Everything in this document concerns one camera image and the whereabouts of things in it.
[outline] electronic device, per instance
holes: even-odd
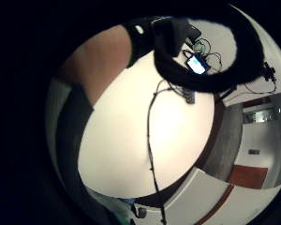
[[[191,54],[185,61],[185,64],[189,69],[197,74],[204,74],[209,69],[209,66],[199,57],[198,54]]]

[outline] black cable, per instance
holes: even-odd
[[[155,185],[155,190],[157,192],[157,196],[158,196],[158,201],[159,201],[159,205],[160,205],[160,210],[161,210],[161,216],[162,216],[162,219],[160,220],[162,222],[162,224],[166,225],[167,224],[167,221],[166,221],[166,213],[165,213],[165,207],[164,207],[164,204],[162,203],[162,199],[161,199],[161,194],[160,194],[160,190],[159,190],[159,187],[158,187],[158,183],[156,182],[156,178],[155,178],[155,167],[154,167],[154,159],[153,159],[153,154],[152,154],[152,149],[151,149],[151,144],[150,144],[150,114],[151,114],[151,109],[152,109],[152,106],[157,98],[157,96],[164,92],[164,91],[170,91],[172,90],[172,88],[166,88],[166,89],[163,89],[163,90],[160,90],[158,91],[158,88],[159,88],[159,85],[163,82],[164,80],[160,81],[157,88],[156,88],[156,91],[153,93],[153,98],[150,102],[150,105],[149,105],[149,109],[148,109],[148,114],[147,114],[147,146],[148,146],[148,152],[149,152],[149,159],[150,159],[150,162],[151,162],[151,171],[153,173],[153,178],[154,178],[154,185]]]
[[[182,53],[184,54],[185,58],[189,59],[189,56],[193,53],[190,50],[182,50]]]
[[[276,84],[275,82],[273,82],[273,84],[274,84],[274,90],[273,90],[273,91],[269,91],[269,92],[255,92],[255,91],[251,90],[250,88],[248,88],[248,86],[246,85],[246,83],[244,84],[244,86],[245,86],[245,88],[246,88],[249,92],[251,92],[252,94],[262,95],[262,94],[273,94],[273,93],[275,93],[275,90],[276,90],[276,88],[277,88],[277,84]]]
[[[207,39],[205,39],[205,38],[199,38],[199,39],[197,39],[196,42],[195,42],[195,44],[196,44],[197,42],[200,42],[201,40],[205,40],[205,41],[208,43],[208,45],[209,45],[209,51],[208,51],[207,53],[205,53],[205,55],[208,55],[208,54],[210,53],[211,49],[212,49],[212,46],[211,46],[210,42],[209,42]]]

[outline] desk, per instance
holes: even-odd
[[[82,136],[78,162],[81,180],[90,189],[116,198],[155,193],[146,121],[160,80],[150,52],[123,71],[97,101]],[[160,85],[160,89],[166,87],[166,82]],[[211,94],[196,93],[193,105],[173,91],[158,95],[151,110],[150,130],[160,189],[177,181],[196,162],[213,119]]]

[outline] person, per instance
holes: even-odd
[[[86,40],[59,68],[57,78],[80,84],[91,105],[126,68],[153,49],[151,22],[158,17],[115,25]],[[135,198],[121,199],[133,205]]]

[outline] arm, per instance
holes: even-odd
[[[128,32],[116,25],[84,42],[61,66],[58,77],[80,83],[92,105],[127,67],[132,53]]]

